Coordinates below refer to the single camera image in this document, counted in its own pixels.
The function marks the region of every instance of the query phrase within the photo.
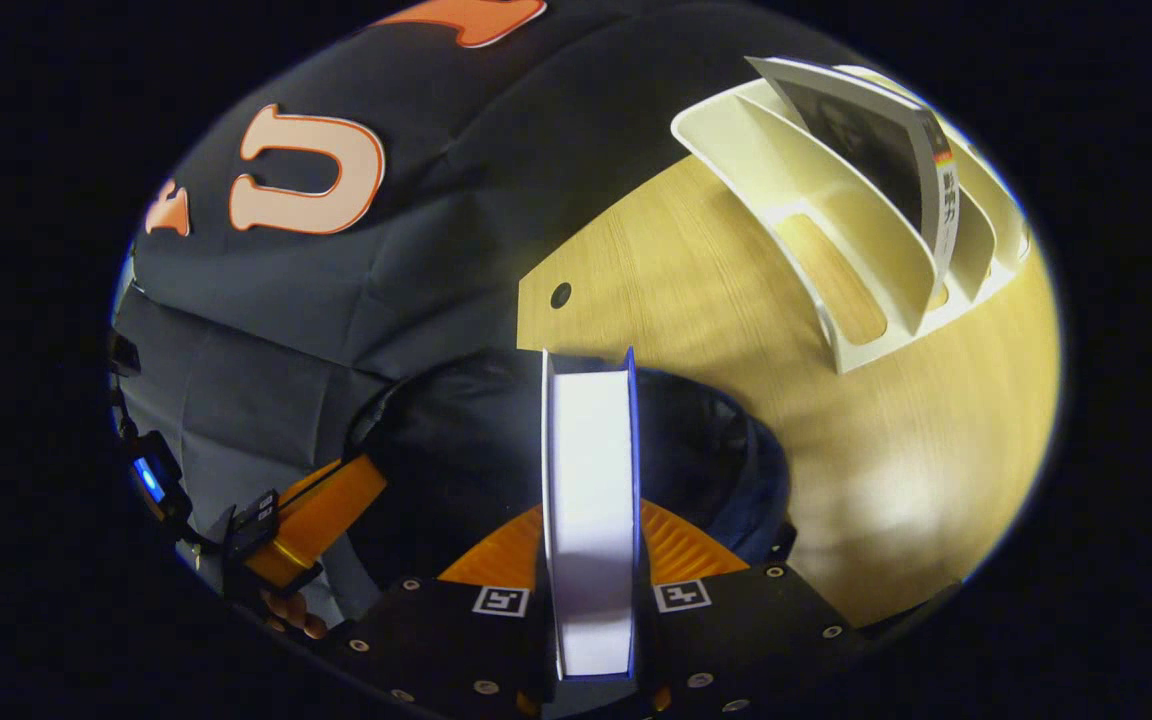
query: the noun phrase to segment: dark blue bag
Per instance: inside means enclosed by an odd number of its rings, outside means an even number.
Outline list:
[[[612,364],[553,356],[559,372]],[[540,353],[487,350],[394,382],[353,419],[388,487],[349,529],[379,588],[434,577],[540,502]],[[746,562],[786,522],[788,469],[771,430],[700,382],[639,369],[641,493]]]

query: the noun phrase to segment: book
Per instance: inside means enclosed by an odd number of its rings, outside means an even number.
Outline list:
[[[541,353],[544,547],[558,679],[630,679],[639,547],[632,350],[626,367],[554,373]]]
[[[786,58],[745,58],[835,151],[890,200],[927,245],[940,291],[958,232],[958,174],[927,106],[838,68]]]

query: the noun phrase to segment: blue led light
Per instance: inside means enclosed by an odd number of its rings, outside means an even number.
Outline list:
[[[132,462],[132,465],[141,471],[141,482],[145,483],[145,488],[150,491],[150,495],[154,498],[154,502],[162,502],[162,497],[166,493],[159,486],[159,480],[156,479],[154,471],[150,470],[147,462],[143,457],[137,457]]]

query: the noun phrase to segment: white book stand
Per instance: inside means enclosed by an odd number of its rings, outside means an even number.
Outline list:
[[[873,70],[838,69],[923,103]],[[937,119],[957,161],[961,214],[950,272],[935,295],[932,255],[918,232],[806,131],[767,81],[699,101],[670,124],[780,247],[812,297],[840,374],[954,323],[1009,283],[1029,255],[1020,204],[963,132]]]

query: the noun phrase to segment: wooden tabletop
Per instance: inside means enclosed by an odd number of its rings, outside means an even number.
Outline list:
[[[571,297],[554,309],[562,282]],[[833,291],[846,301],[852,286],[842,276]],[[730,393],[776,432],[799,530],[790,566],[855,626],[910,609],[986,559],[1033,487],[1060,392],[1037,242],[991,300],[838,374],[781,251],[691,156],[518,283],[518,347],[616,361],[628,346],[641,366]]]

